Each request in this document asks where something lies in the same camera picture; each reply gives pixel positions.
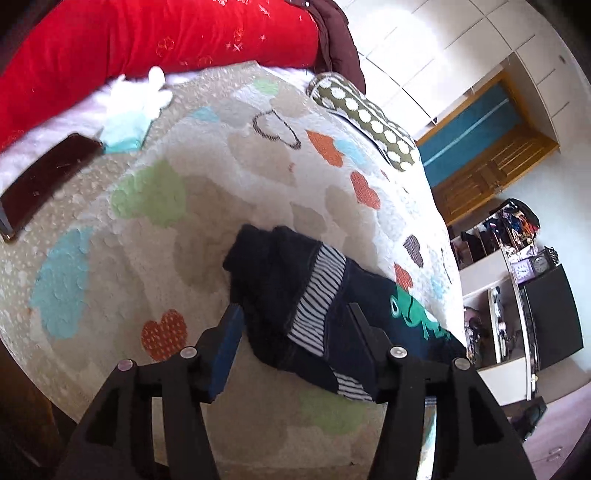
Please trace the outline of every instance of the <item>red blanket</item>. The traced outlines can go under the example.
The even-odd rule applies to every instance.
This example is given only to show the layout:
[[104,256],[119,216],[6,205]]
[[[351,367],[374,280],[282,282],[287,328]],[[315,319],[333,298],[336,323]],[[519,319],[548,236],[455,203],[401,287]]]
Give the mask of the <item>red blanket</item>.
[[64,0],[0,77],[0,150],[122,73],[309,67],[317,50],[316,23],[284,0]]

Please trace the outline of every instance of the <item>black television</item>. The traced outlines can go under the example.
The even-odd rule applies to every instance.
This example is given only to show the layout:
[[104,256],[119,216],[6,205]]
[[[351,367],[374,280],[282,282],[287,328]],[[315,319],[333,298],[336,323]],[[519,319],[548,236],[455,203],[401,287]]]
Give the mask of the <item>black television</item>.
[[542,370],[583,348],[573,292],[562,265],[522,286],[531,310]]

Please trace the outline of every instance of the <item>heart pattern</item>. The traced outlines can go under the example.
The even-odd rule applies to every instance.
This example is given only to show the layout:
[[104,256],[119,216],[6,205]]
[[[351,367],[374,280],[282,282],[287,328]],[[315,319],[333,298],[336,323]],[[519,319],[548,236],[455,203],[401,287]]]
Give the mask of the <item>heart pattern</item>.
[[394,273],[396,273],[396,283],[408,292],[413,287],[413,278],[397,263],[394,264]]
[[410,258],[413,259],[420,268],[423,267],[425,264],[423,260],[423,256],[421,255],[421,244],[418,242],[417,237],[414,235],[410,235],[403,243],[404,248],[406,248]]
[[371,188],[367,179],[358,171],[351,174],[351,183],[357,195],[357,201],[363,203],[374,210],[379,210],[380,201],[377,192]]
[[335,148],[335,139],[328,135],[306,130],[308,138],[316,151],[322,155],[329,165],[341,168],[343,166],[343,154]]
[[[255,115],[252,119],[252,127],[256,133],[267,140],[281,142],[293,150],[301,148],[301,141],[292,127],[273,109]],[[275,129],[278,132],[270,132],[266,129]]]
[[176,310],[167,310],[160,323],[150,320],[141,333],[142,346],[148,355],[162,362],[180,352],[187,345],[187,325]]

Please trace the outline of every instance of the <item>clock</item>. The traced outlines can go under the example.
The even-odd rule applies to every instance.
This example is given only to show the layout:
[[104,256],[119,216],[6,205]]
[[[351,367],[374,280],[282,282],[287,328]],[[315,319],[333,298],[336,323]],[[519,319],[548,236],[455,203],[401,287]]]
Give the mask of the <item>clock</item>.
[[511,267],[513,268],[515,281],[518,284],[535,278],[535,270],[529,258],[519,260],[518,262],[512,264]]
[[537,255],[531,260],[531,264],[534,267],[536,275],[541,275],[550,269],[550,263],[546,259],[545,255]]
[[536,277],[552,270],[558,264],[558,254],[553,248],[544,248],[539,254],[529,257],[527,260],[531,263]]
[[527,257],[511,265],[518,284],[539,277],[558,264],[558,254],[553,248],[544,248],[539,254]]

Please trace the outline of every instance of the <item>brown phone case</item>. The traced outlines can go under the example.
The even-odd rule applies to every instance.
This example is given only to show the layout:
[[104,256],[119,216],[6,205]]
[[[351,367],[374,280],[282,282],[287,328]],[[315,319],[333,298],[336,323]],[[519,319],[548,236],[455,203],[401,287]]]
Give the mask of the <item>brown phone case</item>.
[[27,168],[0,196],[4,241],[14,240],[51,195],[101,150],[99,141],[71,134]]

